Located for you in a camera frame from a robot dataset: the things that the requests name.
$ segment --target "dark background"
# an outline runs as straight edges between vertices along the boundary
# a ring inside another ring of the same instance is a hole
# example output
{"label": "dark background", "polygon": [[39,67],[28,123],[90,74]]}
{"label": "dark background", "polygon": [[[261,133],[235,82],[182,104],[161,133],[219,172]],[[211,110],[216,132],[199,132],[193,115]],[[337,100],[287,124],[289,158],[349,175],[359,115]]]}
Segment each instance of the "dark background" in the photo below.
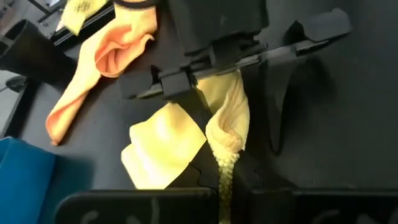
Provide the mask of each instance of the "dark background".
{"label": "dark background", "polygon": [[[259,38],[271,49],[295,20],[340,7],[353,32],[299,66],[287,92],[282,154],[270,154],[261,83],[244,73],[251,107],[248,151],[300,187],[398,188],[398,2],[395,0],[268,0],[270,26]],[[178,65],[175,32],[163,14],[157,42],[131,69]],[[78,47],[68,51],[77,58]],[[60,157],[40,217],[51,220],[56,204],[84,189],[133,189],[120,160],[129,144],[128,129],[164,103],[121,100],[115,80],[103,78],[92,90],[62,146],[53,147],[45,119],[60,97],[42,85],[21,138]]]}

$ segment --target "yellow cloth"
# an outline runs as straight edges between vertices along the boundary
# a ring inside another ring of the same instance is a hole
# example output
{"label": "yellow cloth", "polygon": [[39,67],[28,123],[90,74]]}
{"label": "yellow cloth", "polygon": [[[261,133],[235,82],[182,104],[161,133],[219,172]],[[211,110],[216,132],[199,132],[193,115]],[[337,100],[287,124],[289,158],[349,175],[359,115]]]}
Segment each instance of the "yellow cloth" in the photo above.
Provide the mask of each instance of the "yellow cloth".
{"label": "yellow cloth", "polygon": [[220,218],[229,220],[232,173],[249,130],[249,106],[239,71],[198,82],[213,117],[206,136],[177,104],[168,103],[130,128],[131,144],[121,160],[138,189],[164,189],[195,157],[206,138],[220,173]]}
{"label": "yellow cloth", "polygon": [[61,22],[70,32],[79,34],[84,21],[101,9],[108,0],[68,0]]}
{"label": "yellow cloth", "polygon": [[75,75],[45,127],[57,145],[62,140],[88,92],[101,75],[117,78],[131,61],[140,56],[151,33],[157,28],[155,8],[130,10],[115,5],[116,17],[81,45]]}

